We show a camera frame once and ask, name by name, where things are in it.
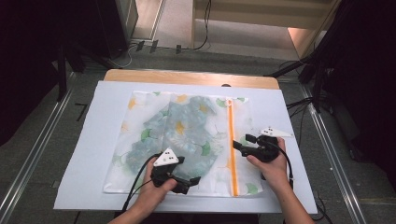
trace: floor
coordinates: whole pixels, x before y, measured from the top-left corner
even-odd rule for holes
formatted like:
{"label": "floor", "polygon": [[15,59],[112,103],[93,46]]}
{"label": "floor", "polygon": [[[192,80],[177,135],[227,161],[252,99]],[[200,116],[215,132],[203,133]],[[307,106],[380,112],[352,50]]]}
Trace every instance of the floor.
{"label": "floor", "polygon": [[[169,5],[165,4],[164,12],[167,8]],[[263,40],[262,46],[254,47],[241,42],[247,38],[254,39],[254,35],[246,37],[244,35],[247,33],[240,35],[239,31],[235,30],[230,32],[240,38],[231,39],[232,35],[225,35],[228,37],[224,38],[220,35],[221,32],[226,32],[227,29],[224,27],[234,27],[233,24],[214,22],[209,24],[210,49],[182,51],[180,54],[176,54],[173,49],[157,49],[150,53],[148,42],[148,46],[140,51],[136,51],[136,48],[131,49],[129,54],[125,53],[114,60],[114,63],[123,65],[124,69],[202,71],[263,76],[274,73],[291,60],[297,60],[295,51],[293,53],[290,47],[292,46],[290,37],[282,33],[281,28],[275,28],[278,31],[267,32],[265,36],[268,36],[268,39]],[[159,43],[169,43],[170,46],[184,41],[183,38],[179,38],[181,35],[165,35],[166,29],[163,28],[164,30],[161,31],[161,27],[166,27],[166,25],[159,23],[155,34],[157,37],[162,36],[159,38]],[[199,32],[196,32],[197,41],[200,40],[199,36],[202,34],[199,35]],[[107,223],[113,217],[114,213],[109,211],[79,212],[52,209],[57,186],[62,181],[64,170],[83,127],[87,111],[82,111],[81,105],[89,107],[97,81],[102,80],[106,73],[106,69],[100,64],[89,58],[84,58],[84,61],[87,64],[86,70],[84,74],[76,74],[74,81],[69,81],[70,95],[67,102],[64,102],[63,113],[56,120],[56,125],[50,132],[43,151],[37,155],[35,169],[29,176],[26,186],[20,186],[20,189],[23,189],[19,195],[21,197],[17,200],[15,207],[10,208],[13,212],[9,217],[0,219],[2,220],[0,223]],[[302,86],[296,81],[301,69],[291,71],[278,79],[286,104],[306,97],[304,90],[309,90],[309,85]],[[0,146],[0,199],[2,201],[6,198],[10,184],[15,180],[30,151],[35,147],[37,137],[56,106],[56,98],[57,88],[54,88],[26,119],[13,138]],[[323,145],[322,135],[318,131],[316,123],[318,118],[323,121],[335,155],[347,177],[347,183],[359,202],[363,219],[356,220],[350,212],[346,202],[347,197],[342,191],[342,183],[337,179],[336,167],[329,160],[329,152]],[[295,135],[299,138],[301,136],[300,150],[314,195],[322,199],[326,214],[333,223],[396,223],[396,216],[394,216],[396,194],[386,175],[370,162],[356,162],[350,158],[346,140],[338,127],[337,120],[330,113],[323,110],[318,115],[314,111],[307,110],[305,113],[294,116],[290,121]],[[3,212],[4,206],[2,205],[0,215],[3,215]],[[282,223],[283,220],[280,214],[260,214],[259,216],[260,223]],[[322,219],[317,223],[329,222]]]}

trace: gray carpet floor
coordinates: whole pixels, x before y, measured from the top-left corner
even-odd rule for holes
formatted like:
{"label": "gray carpet floor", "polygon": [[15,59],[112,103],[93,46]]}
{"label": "gray carpet floor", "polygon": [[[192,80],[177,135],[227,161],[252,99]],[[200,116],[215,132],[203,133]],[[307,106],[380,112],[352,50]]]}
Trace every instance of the gray carpet floor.
{"label": "gray carpet floor", "polygon": [[[176,54],[171,49],[157,49],[156,52],[149,53],[149,48],[143,48],[138,52],[134,50],[130,52],[131,63],[124,69],[161,69],[262,76],[277,71],[285,62],[204,51],[183,51]],[[78,121],[82,108],[76,104],[89,105],[98,80],[102,80],[106,74],[106,69],[102,65],[87,58],[84,60],[87,67],[83,74],[77,74],[65,111],[8,223],[74,223],[78,215],[78,211],[57,211],[52,207],[57,194],[53,183],[62,180],[84,123],[84,116]],[[129,61],[129,56],[125,54],[115,63],[123,65]],[[304,98],[301,84],[296,81],[296,77],[297,72],[293,71],[278,80],[287,104]],[[2,201],[9,184],[21,169],[55,106],[56,98],[57,88],[55,87],[26,119],[13,138],[0,147],[0,199]],[[336,119],[326,111],[320,115],[326,124],[349,181],[360,200],[367,223],[396,223],[395,192],[384,172],[370,162],[353,161],[348,154],[346,140]],[[294,116],[291,123],[296,137],[301,136],[300,150],[305,169],[315,195],[320,196],[326,207],[327,215],[333,223],[353,223],[310,113],[307,111]],[[111,211],[82,211],[77,223],[107,223],[113,214]],[[282,223],[282,221],[281,214],[260,215],[260,223]],[[322,219],[318,223],[328,223],[328,221]]]}

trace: table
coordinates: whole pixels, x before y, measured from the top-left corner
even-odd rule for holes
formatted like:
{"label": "table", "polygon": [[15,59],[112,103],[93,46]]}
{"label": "table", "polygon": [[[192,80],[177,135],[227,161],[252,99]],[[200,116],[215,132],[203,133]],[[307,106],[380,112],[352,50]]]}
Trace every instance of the table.
{"label": "table", "polygon": [[[210,20],[288,27],[300,58],[305,57],[321,31],[332,23],[341,0],[213,0]],[[207,0],[193,0],[192,38],[196,19],[205,18]]]}
{"label": "table", "polygon": [[[220,87],[229,84],[231,88]],[[90,111],[84,123],[76,150],[64,173],[54,209],[121,210],[126,194],[103,193],[107,164],[110,163],[123,115],[132,90],[184,91],[191,93],[244,93],[253,102],[260,102],[252,117],[261,125],[268,119],[280,130],[292,133],[289,115],[277,82],[272,77],[245,77],[212,73],[189,73],[155,70],[109,70],[98,83]],[[294,137],[285,139],[293,166],[295,192],[308,213],[317,212],[312,190]],[[280,213],[275,194],[266,186],[256,197],[213,198],[168,195],[157,212],[195,213]]]}

